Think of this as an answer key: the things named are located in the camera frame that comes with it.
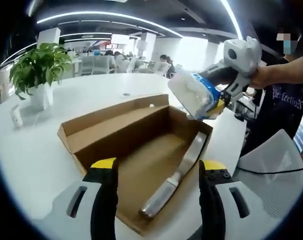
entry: ceiling light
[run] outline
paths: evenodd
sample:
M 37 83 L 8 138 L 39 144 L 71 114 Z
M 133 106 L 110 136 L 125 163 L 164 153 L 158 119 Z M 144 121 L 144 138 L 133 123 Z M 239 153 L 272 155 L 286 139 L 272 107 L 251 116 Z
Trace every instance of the ceiling light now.
M 133 24 L 128 24 L 128 23 L 124 23 L 124 22 L 118 22 L 118 21 L 112 21 L 111 23 L 112 24 L 120 24 L 120 25 L 131 26 L 131 27 L 134 27 L 134 28 L 137 27 L 136 25 L 133 25 Z
M 41 19 L 41 20 L 37 21 L 37 24 L 41 24 L 41 23 L 44 23 L 46 21 L 61 18 L 61 17 L 72 16 L 72 15 L 84 15 L 84 14 L 111 15 L 111 16 L 116 16 L 116 17 L 133 19 L 133 20 L 137 20 L 137 21 L 140 21 L 140 22 L 143 22 L 143 23 L 150 24 L 150 25 L 153 25 L 155 27 L 161 28 L 163 30 L 166 30 L 166 31 L 168 31 L 172 34 L 175 34 L 178 37 L 181 37 L 181 38 L 183 37 L 183 35 L 179 34 L 178 32 L 175 32 L 175 31 L 173 31 L 173 30 L 171 30 L 167 27 L 164 27 L 164 26 L 159 25 L 157 23 L 154 23 L 152 21 L 147 21 L 145 19 L 135 17 L 135 16 L 125 15 L 125 14 L 121 14 L 121 13 L 114 13 L 114 12 L 106 12 L 106 11 L 74 11 L 74 12 L 67 12 L 67 13 L 62 13 L 62 14 L 46 17 L 44 19 Z
M 64 21 L 64 22 L 60 22 L 58 23 L 58 25 L 64 25 L 64 24 L 77 24 L 80 21 Z
M 134 33 L 129 34 L 129 36 L 137 36 L 137 35 L 142 35 L 142 34 L 143 34 L 142 31 L 138 31 L 138 32 L 134 32 Z
M 221 1 L 222 5 L 225 7 L 227 13 L 229 14 L 232 24 L 234 25 L 234 27 L 236 29 L 238 39 L 243 39 L 243 35 L 241 32 L 240 26 L 237 23 L 236 17 L 231 9 L 231 6 L 228 4 L 227 0 L 220 0 L 220 1 Z
M 72 41 L 84 41 L 84 40 L 110 40 L 110 38 L 103 38 L 103 37 L 92 37 L 92 38 L 76 38 L 76 39 L 70 39 L 70 40 L 65 40 L 66 42 L 72 42 Z
M 14 54 L 12 54 L 12 55 L 10 55 L 9 57 L 7 57 L 0 65 L 3 65 L 4 63 L 6 63 L 6 61 L 7 61 L 8 59 L 10 59 L 12 56 L 18 54 L 19 52 L 21 52 L 21 51 L 23 51 L 23 50 L 25 50 L 25 49 L 27 49 L 27 48 L 33 46 L 33 45 L 36 45 L 36 44 L 37 44 L 37 42 L 34 42 L 34 43 L 31 44 L 31 45 L 25 46 L 24 48 L 20 49 L 19 51 L 15 52 Z
M 32 16 L 33 12 L 34 12 L 34 6 L 35 6 L 36 0 L 33 0 L 30 5 L 28 6 L 28 11 L 27 14 L 29 17 Z
M 106 20 L 80 20 L 81 22 L 100 22 L 100 23 L 110 23 L 111 21 Z
M 61 35 L 61 36 L 59 36 L 59 37 L 62 38 L 62 37 L 68 37 L 68 36 L 75 36 L 75 35 L 90 35 L 90 34 L 112 35 L 111 32 L 79 32 L 79 33 L 71 33 L 71 34 Z
M 139 28 L 139 29 L 144 29 L 144 30 L 147 30 L 147 31 L 150 31 L 150 32 L 155 33 L 155 34 L 158 34 L 158 33 L 159 33 L 158 31 L 154 31 L 154 30 L 151 30 L 151 29 L 149 29 L 149 28 L 142 27 L 142 26 L 137 26 L 137 28 Z

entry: black t-shirt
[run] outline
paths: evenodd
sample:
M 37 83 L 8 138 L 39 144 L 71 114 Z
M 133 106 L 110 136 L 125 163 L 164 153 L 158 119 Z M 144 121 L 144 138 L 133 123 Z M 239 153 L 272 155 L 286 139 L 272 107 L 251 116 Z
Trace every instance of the black t-shirt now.
M 286 64 L 284 58 L 270 65 Z M 280 83 L 267 86 L 257 119 L 252 125 L 241 155 L 257 148 L 280 129 L 293 138 L 303 116 L 303 84 Z M 261 92 L 254 99 L 259 104 Z

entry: human hand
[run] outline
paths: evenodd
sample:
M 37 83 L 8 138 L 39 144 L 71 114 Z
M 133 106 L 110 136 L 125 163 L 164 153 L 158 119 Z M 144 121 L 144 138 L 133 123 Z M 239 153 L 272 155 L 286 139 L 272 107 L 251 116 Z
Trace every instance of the human hand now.
M 268 75 L 268 67 L 258 66 L 256 72 L 251 76 L 250 87 L 254 89 L 264 89 L 266 86 L 273 84 Z

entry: box flap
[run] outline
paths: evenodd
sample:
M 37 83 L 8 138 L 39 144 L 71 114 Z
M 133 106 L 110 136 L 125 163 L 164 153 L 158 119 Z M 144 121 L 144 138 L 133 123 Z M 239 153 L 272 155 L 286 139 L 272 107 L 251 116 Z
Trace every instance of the box flap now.
M 168 95 L 134 99 L 110 106 L 61 124 L 58 136 L 70 153 L 117 132 L 118 130 L 166 108 Z

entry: knife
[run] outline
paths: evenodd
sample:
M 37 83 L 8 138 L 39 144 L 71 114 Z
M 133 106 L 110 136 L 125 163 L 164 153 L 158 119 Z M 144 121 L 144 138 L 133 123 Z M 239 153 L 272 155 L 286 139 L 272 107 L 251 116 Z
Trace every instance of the knife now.
M 182 158 L 175 173 L 166 179 L 166 181 L 157 189 L 157 191 L 147 200 L 144 206 L 140 209 L 140 212 L 148 217 L 153 218 L 159 211 L 165 206 L 168 200 L 171 198 L 178 185 L 182 181 L 183 177 L 196 163 L 204 143 L 206 141 L 206 134 L 198 132 L 185 155 Z

